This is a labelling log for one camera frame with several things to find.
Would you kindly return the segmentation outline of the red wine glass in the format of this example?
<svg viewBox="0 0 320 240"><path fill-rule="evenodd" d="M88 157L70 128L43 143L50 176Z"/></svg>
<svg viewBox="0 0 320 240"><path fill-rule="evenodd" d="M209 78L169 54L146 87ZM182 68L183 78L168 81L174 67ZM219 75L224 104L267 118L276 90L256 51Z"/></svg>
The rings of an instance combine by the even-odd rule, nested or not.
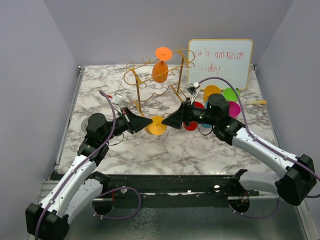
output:
<svg viewBox="0 0 320 240"><path fill-rule="evenodd" d="M204 108L204 105L198 101L195 101L193 105L197 108L202 108L202 109ZM188 125L186 125L185 122L183 123L184 129L187 131L194 131L197 128L197 125L198 124L194 121L190 122Z"/></svg>

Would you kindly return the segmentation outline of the amber wine glass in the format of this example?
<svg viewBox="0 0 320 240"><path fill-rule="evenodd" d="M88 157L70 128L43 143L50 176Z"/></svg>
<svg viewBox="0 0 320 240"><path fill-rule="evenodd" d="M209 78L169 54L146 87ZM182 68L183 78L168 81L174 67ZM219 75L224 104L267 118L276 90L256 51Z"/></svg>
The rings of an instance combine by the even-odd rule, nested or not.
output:
<svg viewBox="0 0 320 240"><path fill-rule="evenodd" d="M150 135L162 135L167 130L167 126L162 124L163 120L164 118L162 116L152 117L152 123L145 127L145 131Z"/></svg>

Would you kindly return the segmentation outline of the teal wine glass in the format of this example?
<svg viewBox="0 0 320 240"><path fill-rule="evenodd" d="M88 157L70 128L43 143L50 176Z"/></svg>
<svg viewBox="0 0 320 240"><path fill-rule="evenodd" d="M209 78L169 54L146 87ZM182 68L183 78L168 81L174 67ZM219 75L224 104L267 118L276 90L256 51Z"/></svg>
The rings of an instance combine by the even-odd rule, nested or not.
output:
<svg viewBox="0 0 320 240"><path fill-rule="evenodd" d="M205 102L204 108L207 109L207 106L208 106L208 101ZM205 129L211 129L213 127L212 125L206 124L206 123L202 123L201 126Z"/></svg>

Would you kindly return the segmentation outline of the yellow wine glass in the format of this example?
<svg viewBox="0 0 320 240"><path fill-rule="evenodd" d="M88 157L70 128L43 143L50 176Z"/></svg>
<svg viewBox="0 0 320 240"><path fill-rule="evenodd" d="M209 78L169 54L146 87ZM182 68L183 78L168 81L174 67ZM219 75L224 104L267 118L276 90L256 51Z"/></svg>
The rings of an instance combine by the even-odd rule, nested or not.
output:
<svg viewBox="0 0 320 240"><path fill-rule="evenodd" d="M207 100L208 100L210 95L212 95L212 94L221 94L221 93L222 93L221 89L216 85L208 85L208 86L206 86L204 91L203 91L203 101L204 101L204 103L207 102Z"/></svg>

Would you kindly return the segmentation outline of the orange wine glass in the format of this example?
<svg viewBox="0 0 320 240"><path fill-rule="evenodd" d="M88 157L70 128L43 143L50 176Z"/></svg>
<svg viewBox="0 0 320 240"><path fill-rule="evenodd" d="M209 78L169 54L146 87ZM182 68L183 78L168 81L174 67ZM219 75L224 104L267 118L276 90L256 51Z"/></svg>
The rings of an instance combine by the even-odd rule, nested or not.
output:
<svg viewBox="0 0 320 240"><path fill-rule="evenodd" d="M155 56L157 61L152 68L151 78L156 83L164 83L169 72L167 61L172 58L173 53L168 47L162 46L155 50Z"/></svg>

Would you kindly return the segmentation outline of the green wine glass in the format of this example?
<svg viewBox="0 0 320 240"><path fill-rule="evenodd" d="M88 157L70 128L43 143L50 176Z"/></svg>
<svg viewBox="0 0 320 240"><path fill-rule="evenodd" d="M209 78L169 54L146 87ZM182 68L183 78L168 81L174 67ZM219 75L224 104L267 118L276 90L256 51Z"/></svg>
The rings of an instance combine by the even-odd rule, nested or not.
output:
<svg viewBox="0 0 320 240"><path fill-rule="evenodd" d="M222 95L228 102L238 102L238 97L240 97L240 92L236 89L235 91L228 87L223 90Z"/></svg>

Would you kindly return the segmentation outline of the magenta wine glass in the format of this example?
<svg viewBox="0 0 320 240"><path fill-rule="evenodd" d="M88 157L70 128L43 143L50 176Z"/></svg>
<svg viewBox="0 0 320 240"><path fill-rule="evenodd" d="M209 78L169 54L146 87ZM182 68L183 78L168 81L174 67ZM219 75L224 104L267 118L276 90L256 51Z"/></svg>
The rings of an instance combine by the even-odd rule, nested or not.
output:
<svg viewBox="0 0 320 240"><path fill-rule="evenodd" d="M229 116L236 118L241 113L241 107L237 102L229 101Z"/></svg>

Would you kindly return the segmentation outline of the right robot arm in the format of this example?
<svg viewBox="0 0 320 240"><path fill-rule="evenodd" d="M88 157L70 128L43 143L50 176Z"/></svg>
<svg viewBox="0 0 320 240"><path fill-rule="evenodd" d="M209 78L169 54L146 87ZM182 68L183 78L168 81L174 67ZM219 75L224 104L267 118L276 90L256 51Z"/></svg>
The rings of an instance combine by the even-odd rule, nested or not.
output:
<svg viewBox="0 0 320 240"><path fill-rule="evenodd" d="M253 180L253 173L246 171L230 182L229 189L234 195L261 190L278 194L287 203L299 206L317 183L313 160L306 154L296 156L282 150L253 134L244 123L229 115L229 108L229 102L221 94L210 95L206 108L196 107L187 99L162 124L175 129L190 122L211 125L219 140L249 153L275 173Z"/></svg>

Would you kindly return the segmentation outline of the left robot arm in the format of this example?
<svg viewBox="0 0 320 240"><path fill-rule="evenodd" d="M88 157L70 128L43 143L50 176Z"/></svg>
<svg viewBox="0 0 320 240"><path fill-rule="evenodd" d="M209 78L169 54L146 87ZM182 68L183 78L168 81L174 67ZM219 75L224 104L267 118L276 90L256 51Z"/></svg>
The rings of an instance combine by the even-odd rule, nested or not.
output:
<svg viewBox="0 0 320 240"><path fill-rule="evenodd" d="M37 240L64 239L74 217L95 197L110 193L111 177L95 170L109 151L109 140L124 132L137 133L153 121L125 107L112 121L94 113L87 122L71 167L45 198L25 211L27 232Z"/></svg>

